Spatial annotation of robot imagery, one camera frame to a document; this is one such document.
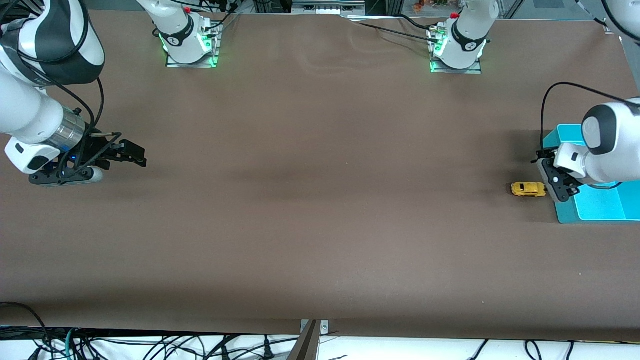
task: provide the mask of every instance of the black cable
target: black cable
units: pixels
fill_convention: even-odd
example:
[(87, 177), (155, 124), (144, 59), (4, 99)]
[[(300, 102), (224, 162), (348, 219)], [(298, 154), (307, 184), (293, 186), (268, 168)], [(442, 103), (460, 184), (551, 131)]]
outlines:
[(96, 349), (95, 347), (93, 347), (93, 345), (92, 345), (90, 342), (89, 342), (89, 344), (88, 344), (88, 345), (89, 345), (89, 348), (90, 348), (90, 349), (92, 349), (92, 350), (96, 353), (96, 355), (98, 355), (98, 356), (97, 356), (97, 359), (109, 360), (109, 358), (107, 358), (106, 356), (102, 355), (102, 354), (98, 351), (98, 349)]
[(413, 21), (413, 19), (412, 19), (412, 18), (410, 18), (409, 16), (407, 16), (407, 15), (405, 15), (405, 14), (403, 14), (403, 13), (398, 13), (398, 14), (391, 15), (391, 16), (393, 16), (393, 17), (401, 17), (401, 18), (403, 18), (404, 20), (407, 20), (408, 22), (410, 22), (410, 23), (411, 23), (411, 25), (415, 26), (416, 28), (423, 29), (423, 30), (428, 30), (430, 26), (433, 26), (433, 25), (430, 25), (430, 26), (420, 25), (420, 24), (418, 24), (417, 22)]
[(78, 164), (80, 164), (80, 162), (82, 162), (82, 159), (84, 158), (84, 149), (86, 147), (86, 141), (89, 137), (89, 135), (93, 132), (93, 130), (95, 129), (96, 126), (98, 126), (98, 122), (100, 121), (100, 118), (102, 117), (102, 110), (104, 109), (104, 87), (102, 87), (102, 80), (100, 80), (100, 77), (98, 77), (96, 79), (96, 81), (98, 82), (98, 89), (100, 90), (100, 108), (98, 109), (98, 115), (96, 115), (95, 117), (95, 121), (93, 121), (93, 123), (89, 124), (89, 126), (84, 130), (84, 134), (80, 143), (80, 150), (78, 151), (77, 155), (76, 155), (76, 159), (77, 161), (74, 162), (74, 172), (73, 174), (69, 175), (68, 177), (72, 177), (74, 175), (76, 175), (78, 172), (81, 171), (82, 167), (77, 169)]
[(375, 26), (375, 25), (364, 24), (363, 22), (358, 22), (358, 24), (360, 24), (362, 26), (367, 26), (368, 28), (374, 28), (374, 29), (378, 29), (378, 30), (382, 30), (382, 31), (388, 31), (390, 33), (394, 33), (394, 34), (398, 34), (398, 35), (402, 35), (402, 36), (406, 36), (406, 37), (410, 37), (410, 38), (416, 38), (416, 39), (425, 40), (425, 41), (428, 41), (428, 42), (438, 42), (436, 39), (419, 37), (417, 35), (407, 34), (407, 33), (403, 33), (403, 32), (396, 31), (396, 30), (391, 30), (391, 29), (387, 29), (387, 28), (381, 28), (381, 27)]
[(26, 311), (29, 311), (33, 315), (33, 317), (36, 318), (36, 320), (38, 321), (38, 324), (40, 324), (40, 327), (42, 328), (42, 332), (44, 333), (45, 341), (48, 342), (49, 346), (51, 347), (51, 337), (49, 336), (47, 327), (44, 325), (44, 322), (42, 321), (38, 313), (36, 313), (33, 309), (31, 309), (31, 307), (25, 304), (22, 304), (20, 302), (13, 302), (13, 301), (2, 301), (0, 302), (0, 306), (1, 305), (19, 307), (21, 309), (25, 309)]
[(273, 355), (273, 351), (271, 350), (271, 343), (269, 342), (269, 336), (264, 336), (264, 356), (262, 358), (264, 360), (271, 360), (275, 357)]
[(117, 345), (139, 345), (139, 346), (143, 346), (143, 347), (147, 347), (147, 346), (151, 346), (151, 345), (156, 345), (157, 343), (151, 342), (151, 341), (122, 341), (122, 340), (112, 340), (112, 339), (106, 339), (106, 338), (94, 338), (91, 339), (91, 341), (105, 341), (107, 343), (112, 343), (112, 344), (117, 344)]
[(605, 27), (607, 26), (607, 24), (605, 24), (605, 22), (604, 22), (604, 21), (602, 21), (602, 20), (598, 19), (598, 18), (597, 18), (597, 17), (595, 17), (595, 16), (594, 16), (594, 15), (593, 15), (589, 10), (587, 10), (587, 8), (586, 8), (586, 7), (584, 7), (584, 5), (580, 2), (580, 0), (574, 0), (574, 1), (575, 1), (575, 3), (576, 3), (580, 8), (582, 8), (582, 10), (584, 10), (584, 12), (586, 12), (587, 14), (589, 14), (589, 15), (593, 18), (593, 20), (594, 20), (595, 22), (597, 22), (598, 24), (600, 24), (600, 25), (602, 25), (602, 26), (605, 26)]
[(186, 5), (187, 7), (194, 6), (194, 7), (196, 7), (196, 8), (204, 8), (204, 6), (198, 6), (198, 5), (196, 5), (196, 4), (184, 3), (184, 2), (182, 2), (182, 1), (178, 1), (178, 0), (169, 0), (169, 1), (171, 1), (172, 3), (176, 3), (176, 4)]
[(4, 8), (0, 13), (0, 24), (4, 24), (4, 18), (7, 16), (9, 11), (13, 9), (13, 7), (21, 1), (22, 0), (12, 0), (10, 3), (6, 5), (6, 8)]
[(72, 92), (71, 90), (69, 90), (68, 88), (66, 88), (64, 85), (62, 85), (61, 83), (57, 82), (56, 80), (51, 79), (49, 76), (47, 76), (44, 72), (40, 71), (40, 69), (36, 68), (35, 66), (33, 66), (30, 63), (24, 63), (31, 71), (35, 72), (36, 74), (38, 74), (39, 76), (41, 76), (43, 79), (45, 79), (46, 81), (56, 85), (58, 88), (60, 88), (60, 90), (66, 92), (69, 96), (73, 97), (77, 102), (80, 103), (80, 105), (82, 105), (85, 110), (89, 113), (89, 117), (91, 120), (91, 124), (93, 125), (95, 123), (95, 116), (93, 115), (93, 111), (91, 110), (91, 108), (86, 104), (86, 102), (84, 100), (82, 100), (78, 95), (76, 95), (74, 92)]
[[(538, 358), (536, 359), (535, 357), (533, 357), (533, 355), (531, 355), (531, 353), (529, 352), (529, 344), (532, 343), (533, 346), (536, 348), (536, 352), (538, 353)], [(536, 344), (535, 341), (533, 340), (527, 340), (524, 342), (524, 350), (527, 352), (527, 355), (529, 356), (529, 359), (531, 360), (542, 360), (542, 354), (540, 353), (540, 348), (538, 347), (538, 344)]]
[(233, 339), (238, 338), (239, 336), (240, 335), (225, 336), (221, 342), (219, 342), (216, 346), (214, 346), (213, 349), (211, 349), (211, 351), (205, 357), (202, 358), (202, 360), (209, 360), (216, 351), (220, 350), (223, 346), (231, 342)]
[(31, 15), (40, 16), (40, 14), (39, 14), (39, 13), (36, 13), (35, 11), (33, 11), (33, 9), (32, 9), (32, 8), (30, 8), (30, 7), (26, 6), (26, 5), (23, 5), (23, 4), (18, 4), (18, 5), (16, 5), (16, 6), (15, 6), (15, 8), (16, 8), (16, 9), (19, 9), (19, 10), (22, 10), (22, 11), (24, 11), (24, 12), (28, 12), (28, 13), (30, 13)]
[(636, 42), (640, 42), (640, 37), (637, 37), (634, 34), (631, 34), (629, 30), (625, 29), (622, 25), (620, 25), (620, 23), (616, 20), (616, 18), (611, 13), (611, 9), (609, 8), (609, 3), (607, 3), (607, 1), (602, 0), (602, 6), (604, 7), (604, 11), (607, 13), (607, 16), (609, 17), (609, 20), (611, 20), (611, 22), (616, 26), (616, 28), (618, 28), (620, 31), (622, 31), (623, 34), (635, 40)]
[(482, 349), (484, 349), (484, 346), (489, 342), (489, 339), (485, 339), (482, 344), (480, 344), (480, 347), (476, 350), (476, 354), (473, 355), (473, 357), (471, 357), (469, 360), (477, 360), (477, 358), (480, 356), (480, 353), (482, 352)]
[(151, 352), (153, 352), (153, 350), (160, 346), (160, 344), (165, 343), (166, 340), (169, 339), (169, 336), (163, 336), (160, 341), (158, 341), (152, 348), (149, 349), (149, 351), (145, 354), (145, 357), (142, 358), (142, 360), (147, 360), (147, 357), (151, 354)]
[[(205, 6), (202, 4), (204, 2), (205, 0), (200, 0), (200, 2), (198, 3), (198, 7), (204, 8)], [(210, 12), (213, 12), (213, 8), (211, 7), (210, 1), (207, 1), (207, 8), (209, 9)]]
[(619, 187), (622, 184), (624, 184), (623, 181), (618, 181), (617, 184), (612, 185), (612, 186), (598, 186), (598, 185), (589, 185), (589, 184), (587, 186), (590, 187), (590, 188), (597, 189), (597, 190), (613, 190), (613, 189)]
[(211, 27), (209, 27), (209, 28), (205, 28), (205, 31), (209, 31), (209, 30), (211, 30), (211, 29), (215, 29), (215, 28), (217, 28), (218, 26), (222, 25), (222, 23), (223, 23), (225, 20), (227, 20), (227, 19), (231, 16), (231, 14), (232, 14), (232, 12), (228, 12), (228, 13), (225, 15), (225, 17), (224, 17), (224, 18), (222, 18), (222, 20), (220, 20), (220, 22), (219, 22), (219, 23), (217, 23), (217, 24), (215, 24), (214, 26), (211, 26)]
[(571, 353), (573, 352), (573, 345), (574, 345), (575, 341), (569, 341), (569, 351), (566, 352), (566, 357), (564, 360), (569, 360), (569, 358), (571, 357)]
[(87, 167), (90, 167), (94, 161), (98, 160), (98, 158), (101, 157), (102, 154), (104, 154), (105, 151), (109, 150), (109, 148), (122, 136), (122, 133), (111, 133), (111, 136), (113, 136), (113, 138), (109, 140), (109, 142), (105, 146), (103, 146), (100, 151), (96, 152), (95, 155), (93, 155), (87, 162), (84, 163), (84, 165), (80, 166), (78, 169), (74, 167), (73, 173), (67, 177), (72, 177), (80, 171), (86, 169)]
[(43, 60), (43, 59), (34, 58), (28, 54), (25, 54), (23, 51), (18, 50), (18, 54), (20, 55), (20, 57), (25, 58), (27, 60), (31, 60), (33, 62), (37, 62), (37, 63), (56, 64), (56, 63), (67, 61), (72, 56), (76, 55), (80, 51), (80, 48), (82, 48), (82, 46), (84, 45), (84, 42), (86, 41), (86, 37), (89, 34), (89, 25), (90, 25), (89, 11), (86, 9), (86, 6), (84, 5), (84, 1), (78, 0), (78, 3), (80, 4), (80, 8), (82, 9), (84, 24), (83, 24), (82, 35), (80, 36), (80, 40), (71, 51), (69, 51), (66, 55), (60, 56), (59, 58), (56, 58), (56, 59)]
[(173, 349), (171, 349), (171, 351), (169, 351), (169, 354), (167, 354), (167, 356), (165, 356), (165, 357), (169, 357), (169, 356), (171, 356), (171, 355), (172, 355), (174, 352), (176, 352), (178, 349), (183, 350), (183, 349), (181, 348), (181, 346), (185, 345), (185, 344), (186, 344), (186, 343), (188, 343), (189, 341), (191, 341), (191, 340), (193, 340), (193, 339), (195, 339), (195, 338), (198, 338), (198, 337), (199, 337), (199, 336), (192, 336), (192, 337), (188, 338), (187, 340), (184, 340), (182, 343), (179, 343), (179, 344), (178, 344), (178, 346), (176, 346), (176, 347), (174, 347)]
[(621, 99), (621, 98), (619, 98), (617, 96), (613, 96), (611, 94), (607, 94), (605, 92), (601, 92), (599, 90), (595, 90), (594, 88), (590, 88), (588, 86), (584, 86), (584, 85), (580, 85), (580, 84), (576, 84), (576, 83), (571, 83), (569, 81), (561, 81), (559, 83), (555, 83), (555, 84), (551, 85), (549, 87), (549, 89), (547, 89), (547, 92), (545, 93), (544, 98), (542, 98), (542, 107), (540, 109), (540, 151), (544, 151), (545, 150), (543, 142), (544, 142), (544, 139), (545, 139), (544, 138), (544, 132), (545, 132), (545, 106), (547, 105), (547, 97), (549, 97), (549, 93), (551, 92), (551, 90), (553, 90), (553, 88), (555, 88), (556, 86), (560, 86), (560, 85), (574, 86), (576, 88), (587, 90), (588, 92), (593, 92), (594, 94), (598, 94), (600, 96), (604, 96), (606, 98), (622, 102), (622, 103), (626, 104), (627, 106), (640, 108), (640, 104), (636, 104), (634, 102), (630, 102), (630, 101)]
[(33, 4), (33, 6), (37, 7), (37, 8), (40, 10), (40, 13), (42, 13), (42, 10), (43, 10), (43, 8), (44, 8), (44, 2), (42, 2), (42, 1), (40, 1), (40, 0), (38, 0), (38, 2), (37, 2), (37, 3), (36, 3), (36, 1), (35, 1), (35, 0), (29, 0), (29, 2), (30, 2), (31, 4)]
[[(280, 343), (286, 343), (286, 342), (288, 342), (288, 341), (296, 341), (297, 339), (298, 339), (298, 338), (275, 340), (275, 341), (271, 341), (269, 344), (270, 344), (270, 345), (275, 345), (275, 344), (280, 344)], [(263, 347), (265, 347), (265, 346), (266, 346), (266, 345), (264, 345), (264, 344), (263, 344), (263, 345), (260, 345), (260, 346), (257, 346), (257, 347), (254, 347), (254, 348), (251, 348), (251, 349), (245, 350), (242, 354), (240, 354), (240, 355), (238, 355), (238, 356), (234, 357), (232, 360), (238, 360), (239, 358), (241, 358), (241, 357), (245, 356), (246, 354), (252, 353), (252, 352), (254, 352), (254, 351), (256, 351), (256, 350), (260, 350), (260, 349), (262, 349), (262, 348), (263, 348)]]

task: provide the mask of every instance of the brown table surface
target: brown table surface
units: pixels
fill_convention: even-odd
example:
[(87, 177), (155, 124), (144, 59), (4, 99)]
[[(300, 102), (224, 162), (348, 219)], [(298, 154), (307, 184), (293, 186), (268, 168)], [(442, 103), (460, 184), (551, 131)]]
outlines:
[[(99, 128), (148, 167), (38, 188), (0, 156), (2, 299), (55, 326), (640, 338), (638, 227), (561, 225), (548, 197), (508, 192), (539, 179), (552, 83), (637, 95), (597, 24), (498, 21), (483, 74), (461, 76), (429, 73), (420, 40), (331, 15), (242, 16), (210, 70), (166, 69), (144, 13), (92, 19)], [(73, 89), (97, 109), (95, 85)], [(546, 127), (602, 102), (558, 88)]]

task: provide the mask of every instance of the yellow toy car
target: yellow toy car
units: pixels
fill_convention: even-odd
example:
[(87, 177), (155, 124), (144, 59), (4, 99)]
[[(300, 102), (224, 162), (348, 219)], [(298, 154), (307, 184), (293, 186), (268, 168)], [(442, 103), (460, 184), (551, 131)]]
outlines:
[(541, 197), (547, 194), (543, 183), (513, 183), (511, 184), (511, 192), (516, 196)]

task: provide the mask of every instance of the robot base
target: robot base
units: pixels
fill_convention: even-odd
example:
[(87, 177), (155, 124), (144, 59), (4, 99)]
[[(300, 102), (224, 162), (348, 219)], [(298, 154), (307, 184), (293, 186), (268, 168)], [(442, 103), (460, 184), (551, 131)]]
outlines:
[[(427, 38), (437, 39), (439, 41), (443, 41), (443, 27), (441, 26), (432, 26), (431, 29), (427, 30)], [(473, 65), (471, 65), (467, 69), (453, 69), (448, 67), (440, 58), (435, 56), (436, 48), (442, 46), (441, 43), (429, 43), (429, 57), (430, 59), (430, 67), (431, 72), (444, 72), (446, 74), (482, 74), (482, 68), (480, 67), (480, 59), (476, 60)]]
[(444, 72), (446, 74), (474, 74), (474, 75), (482, 74), (482, 68), (480, 67), (480, 60), (476, 60), (476, 62), (467, 69), (458, 70), (458, 69), (452, 69), (446, 66), (442, 62), (442, 60), (433, 56), (432, 51), (429, 51), (429, 54), (431, 55), (431, 64), (430, 64), (431, 72)]
[(176, 62), (171, 56), (167, 54), (166, 67), (180, 67), (188, 69), (210, 69), (218, 67), (218, 58), (220, 57), (220, 45), (222, 41), (222, 29), (224, 25), (218, 25), (216, 28), (211, 29), (212, 38), (203, 40), (204, 42), (211, 42), (211, 51), (202, 57), (199, 61), (190, 64), (183, 64)]
[[(579, 124), (561, 124), (544, 139), (545, 148), (563, 142), (583, 145)], [(640, 181), (631, 181), (612, 190), (598, 190), (586, 185), (566, 202), (556, 202), (558, 221), (562, 224), (620, 224), (640, 221)]]

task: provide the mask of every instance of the white robotic arm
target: white robotic arm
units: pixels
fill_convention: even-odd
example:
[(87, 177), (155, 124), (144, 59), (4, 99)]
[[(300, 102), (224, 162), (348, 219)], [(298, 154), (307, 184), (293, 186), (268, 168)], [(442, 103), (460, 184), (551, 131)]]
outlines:
[(211, 52), (211, 20), (170, 0), (137, 0), (160, 32), (165, 51), (178, 63), (190, 64)]
[[(41, 15), (0, 29), (0, 133), (12, 136), (4, 151), (32, 183), (96, 182), (109, 161), (146, 166), (144, 149), (127, 140), (115, 144), (119, 135), (100, 135), (93, 115), (85, 123), (79, 109), (44, 89), (91, 83), (102, 71), (104, 50), (81, 0), (44, 0)], [(65, 175), (67, 161), (73, 167)]]
[[(602, 0), (607, 26), (640, 45), (640, 1)], [(562, 143), (537, 161), (551, 197), (567, 201), (584, 184), (640, 180), (640, 99), (591, 108), (582, 120), (586, 146)]]
[(471, 67), (486, 45), (486, 37), (500, 13), (497, 0), (467, 0), (460, 17), (438, 24), (444, 28), (442, 44), (433, 55), (457, 70)]

